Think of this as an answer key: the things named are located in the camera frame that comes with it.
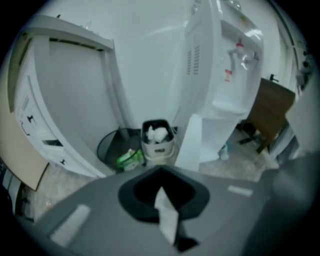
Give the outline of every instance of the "green packet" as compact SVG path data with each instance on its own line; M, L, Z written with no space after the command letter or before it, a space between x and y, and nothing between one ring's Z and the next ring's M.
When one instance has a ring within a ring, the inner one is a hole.
M135 150L129 149L127 153L117 158L116 163L118 167L122 168L124 171L131 171L134 168L136 168L138 165L143 164L144 157L141 149L138 149L136 154L135 152L136 152Z

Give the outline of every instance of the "white wall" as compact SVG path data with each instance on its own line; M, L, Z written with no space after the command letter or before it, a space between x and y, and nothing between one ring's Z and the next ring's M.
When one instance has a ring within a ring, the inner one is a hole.
M95 154L101 139L119 127L107 94L101 54L61 42L50 42L49 47L57 101Z
M170 122L180 106L180 68L184 27L192 0L52 0L40 13L92 29L114 39L130 126L149 119ZM278 74L280 36L265 0L241 0L242 11L264 35L262 76Z

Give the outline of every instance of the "white panel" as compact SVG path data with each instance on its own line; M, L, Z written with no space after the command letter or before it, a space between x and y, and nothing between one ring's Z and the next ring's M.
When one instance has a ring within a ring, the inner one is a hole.
M100 140L118 129L107 94L98 51L77 45L50 42L56 90L70 125L96 152Z

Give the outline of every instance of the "floor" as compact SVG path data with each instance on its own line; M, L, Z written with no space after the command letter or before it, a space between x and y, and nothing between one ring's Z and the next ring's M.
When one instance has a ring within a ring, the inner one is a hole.
M223 178L258 181L265 170L279 167L278 163L266 151L261 154L256 152L258 144L255 141L244 145L237 143L244 138L247 138L245 133L235 130L228 141L229 160L219 159L214 162L202 163L199 169L200 173ZM30 205L25 208L25 215L34 218L36 222L56 203L94 180L92 177L49 165L37 191L28 192Z

